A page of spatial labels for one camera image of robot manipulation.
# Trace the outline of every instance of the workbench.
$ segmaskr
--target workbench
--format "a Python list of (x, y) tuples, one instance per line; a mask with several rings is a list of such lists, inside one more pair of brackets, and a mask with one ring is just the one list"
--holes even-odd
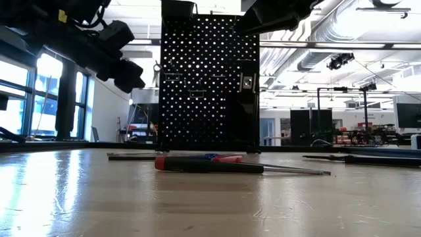
[(158, 172), (117, 149), (0, 154), (0, 236), (421, 236), (418, 169), (246, 161), (331, 176)]

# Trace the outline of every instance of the screwdriver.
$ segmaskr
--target screwdriver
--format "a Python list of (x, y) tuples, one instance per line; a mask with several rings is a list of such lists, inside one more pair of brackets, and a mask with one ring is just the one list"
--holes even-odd
[[(296, 169), (277, 169), (267, 168), (262, 165), (249, 165), (239, 163), (221, 163), (206, 161), (200, 159), (189, 159), (189, 157), (157, 157), (155, 159), (155, 168), (160, 171), (178, 171), (178, 172), (229, 172), (229, 173), (249, 173), (261, 174), (264, 171), (270, 172), (288, 172), (297, 173)], [(305, 174), (323, 174), (321, 171), (299, 170)]]
[[(248, 165), (262, 165), (264, 167), (281, 168), (281, 169), (294, 169), (294, 170), (297, 170), (296, 173), (302, 173), (302, 172), (299, 172), (299, 171), (314, 171), (312, 169), (286, 167), (286, 166), (281, 166), (281, 165), (269, 165), (269, 164), (262, 164), (262, 163), (247, 163), (247, 162), (243, 161), (242, 155), (219, 156), (219, 157), (213, 158), (212, 161), (224, 162), (224, 163), (241, 163), (241, 164), (248, 164)], [(329, 171), (317, 171), (317, 172), (322, 172), (323, 174), (327, 174), (327, 175), (332, 174)]]
[(304, 158), (310, 159), (327, 159), (330, 161), (344, 161), (347, 164), (363, 164), (363, 165), (389, 165), (402, 167), (419, 167), (421, 159), (416, 158), (386, 158), (386, 157), (356, 157), (346, 155), (342, 157), (322, 156), (322, 155), (304, 155)]

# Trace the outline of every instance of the table surface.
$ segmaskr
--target table surface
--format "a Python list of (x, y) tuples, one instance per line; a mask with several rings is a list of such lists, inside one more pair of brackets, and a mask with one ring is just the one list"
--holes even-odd
[(264, 153), (247, 159), (332, 176), (185, 174), (107, 152), (0, 155), (0, 236), (421, 236), (418, 169)]

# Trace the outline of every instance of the black pegboard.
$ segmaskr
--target black pegboard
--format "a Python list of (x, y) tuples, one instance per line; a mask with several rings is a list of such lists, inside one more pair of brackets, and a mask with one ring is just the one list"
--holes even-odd
[[(259, 37), (237, 35), (234, 26), (238, 19), (225, 15), (164, 18), (159, 94), (161, 146), (172, 149), (181, 145), (189, 148), (259, 142), (252, 132), (259, 129), (258, 122), (255, 124), (259, 116)], [(257, 89), (252, 92), (240, 88), (245, 70), (242, 62), (247, 62), (248, 71), (257, 74)], [(233, 114), (243, 103), (252, 106), (253, 113), (242, 115), (239, 108), (240, 112)], [(247, 133), (233, 128), (241, 121)]]

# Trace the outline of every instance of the black screwdriver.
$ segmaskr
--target black screwdriver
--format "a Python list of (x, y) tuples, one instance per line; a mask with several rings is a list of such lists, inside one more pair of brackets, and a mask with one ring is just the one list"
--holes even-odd
[[(157, 157), (155, 159), (155, 168), (160, 171), (178, 171), (178, 172), (228, 172), (228, 173), (249, 173), (261, 174), (264, 171), (297, 173), (297, 169), (276, 169), (268, 168), (262, 165), (249, 165), (241, 163), (220, 163), (202, 159), (189, 159), (189, 157)], [(299, 171), (306, 174), (323, 175), (322, 171)]]
[(421, 159), (417, 158), (390, 158), (390, 157), (356, 157), (354, 155), (346, 155), (336, 157), (334, 155), (304, 155), (304, 158), (309, 159), (327, 159), (330, 161), (344, 161), (347, 164), (365, 164), (365, 165), (390, 165), (401, 167), (419, 167), (421, 166)]

